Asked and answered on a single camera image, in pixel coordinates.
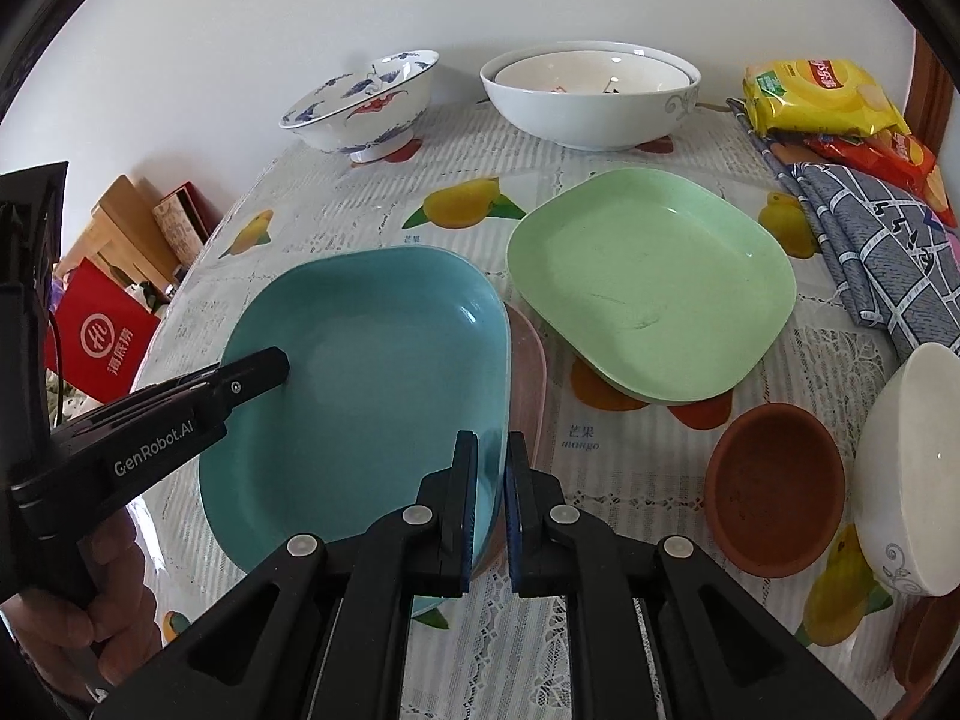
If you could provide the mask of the person's left hand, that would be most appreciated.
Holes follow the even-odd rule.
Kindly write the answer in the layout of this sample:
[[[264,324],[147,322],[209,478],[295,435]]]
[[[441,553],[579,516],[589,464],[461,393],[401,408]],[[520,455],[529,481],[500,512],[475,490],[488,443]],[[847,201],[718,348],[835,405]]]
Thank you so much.
[[[119,686],[161,650],[156,598],[145,585],[145,556],[137,527],[125,510],[99,525],[89,540],[103,585],[86,610],[43,590],[26,590],[2,605],[2,613],[39,674],[57,691],[88,700],[85,680],[68,652],[104,642],[99,674]]]

